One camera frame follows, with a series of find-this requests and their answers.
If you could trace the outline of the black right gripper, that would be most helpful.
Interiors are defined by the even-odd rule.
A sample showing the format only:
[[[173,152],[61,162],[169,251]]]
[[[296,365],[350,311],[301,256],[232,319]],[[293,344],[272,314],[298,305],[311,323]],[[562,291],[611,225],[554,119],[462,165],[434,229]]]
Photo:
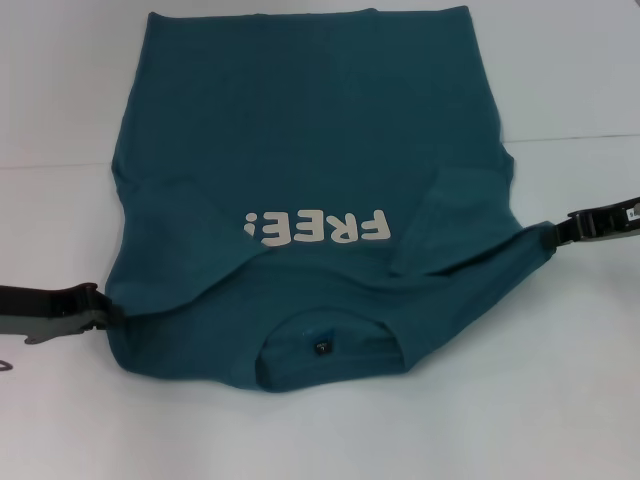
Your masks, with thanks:
[[[584,209],[569,215],[568,220],[547,226],[542,246],[556,250],[573,242],[594,242],[639,234],[639,198]]]

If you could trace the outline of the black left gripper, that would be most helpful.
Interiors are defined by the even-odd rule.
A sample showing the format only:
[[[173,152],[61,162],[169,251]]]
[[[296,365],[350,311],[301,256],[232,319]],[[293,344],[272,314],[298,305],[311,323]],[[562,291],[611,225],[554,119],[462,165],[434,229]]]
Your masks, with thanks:
[[[1,287],[1,334],[23,336],[27,345],[107,330],[125,322],[122,308],[92,283],[62,290]]]

